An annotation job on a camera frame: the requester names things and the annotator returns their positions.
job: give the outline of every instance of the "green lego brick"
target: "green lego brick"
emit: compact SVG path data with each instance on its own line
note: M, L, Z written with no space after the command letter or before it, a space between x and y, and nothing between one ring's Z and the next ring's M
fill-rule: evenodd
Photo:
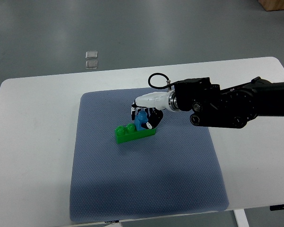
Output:
M137 131L134 124L128 124L126 127L118 126L115 129L115 138L117 144L128 142L131 140L141 139L147 136L152 136L156 133L156 129L145 129Z

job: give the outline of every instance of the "gray floor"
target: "gray floor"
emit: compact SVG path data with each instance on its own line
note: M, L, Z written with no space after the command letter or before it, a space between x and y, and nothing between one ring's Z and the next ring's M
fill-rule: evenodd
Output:
M284 66L284 11L257 0L0 0L0 84L9 78L274 56ZM284 210L246 210L251 227L284 227ZM236 226L232 212L129 226Z

